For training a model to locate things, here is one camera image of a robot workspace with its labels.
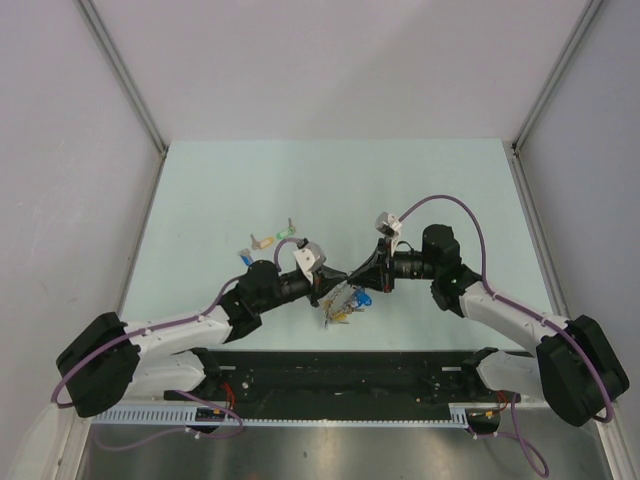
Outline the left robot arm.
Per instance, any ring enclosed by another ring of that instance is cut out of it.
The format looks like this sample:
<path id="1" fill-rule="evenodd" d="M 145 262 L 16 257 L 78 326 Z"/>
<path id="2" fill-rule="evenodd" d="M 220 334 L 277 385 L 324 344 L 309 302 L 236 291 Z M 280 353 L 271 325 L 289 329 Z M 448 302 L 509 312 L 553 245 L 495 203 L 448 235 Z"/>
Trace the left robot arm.
<path id="1" fill-rule="evenodd" d="M 182 391 L 210 399 L 221 387 L 210 348 L 248 336 L 263 313 L 303 297 L 318 306 L 346 277 L 327 266 L 281 273 L 260 260 L 227 281 L 201 312 L 139 323 L 103 313 L 58 356 L 61 380 L 51 401 L 87 418 L 123 400 L 175 399 Z"/>

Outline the metal disc keyring organizer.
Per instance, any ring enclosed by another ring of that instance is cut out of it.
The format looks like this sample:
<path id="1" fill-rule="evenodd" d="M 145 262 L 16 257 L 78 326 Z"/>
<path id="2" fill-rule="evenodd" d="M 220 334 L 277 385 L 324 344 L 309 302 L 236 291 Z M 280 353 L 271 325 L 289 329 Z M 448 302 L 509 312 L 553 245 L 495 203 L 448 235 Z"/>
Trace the metal disc keyring organizer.
<path id="1" fill-rule="evenodd" d="M 321 303 L 321 307 L 323 311 L 323 326 L 325 329 L 329 328 L 331 325 L 347 324 L 349 322 L 349 317 L 355 312 L 355 310 L 350 306 L 350 303 L 349 303 L 350 296 L 354 290 L 356 290 L 356 288 L 350 285 L 350 288 L 345 289 L 340 296 L 336 297 L 335 299 L 330 299 L 339 303 L 338 308 L 326 310 L 324 308 L 324 303 L 327 300 L 323 300 L 323 302 Z M 347 323 L 332 323 L 330 321 L 331 316 L 339 312 L 344 312 L 349 314 Z"/>

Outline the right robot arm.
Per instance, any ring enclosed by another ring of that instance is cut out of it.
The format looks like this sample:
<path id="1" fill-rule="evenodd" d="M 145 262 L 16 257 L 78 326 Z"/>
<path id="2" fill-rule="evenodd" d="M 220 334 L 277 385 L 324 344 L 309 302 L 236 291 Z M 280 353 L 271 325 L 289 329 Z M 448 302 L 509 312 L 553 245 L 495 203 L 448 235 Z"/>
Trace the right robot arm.
<path id="1" fill-rule="evenodd" d="M 426 227 L 419 251 L 396 251 L 390 238 L 381 238 L 348 282 L 389 293 L 400 279 L 430 281 L 441 310 L 485 325 L 524 349 L 519 356 L 488 347 L 468 361 L 461 388 L 473 401 L 504 390 L 542 400 L 566 423 L 582 426 L 609 420 L 613 401 L 629 389 L 629 378 L 595 319 L 546 314 L 490 292 L 482 276 L 463 263 L 448 226 Z"/>

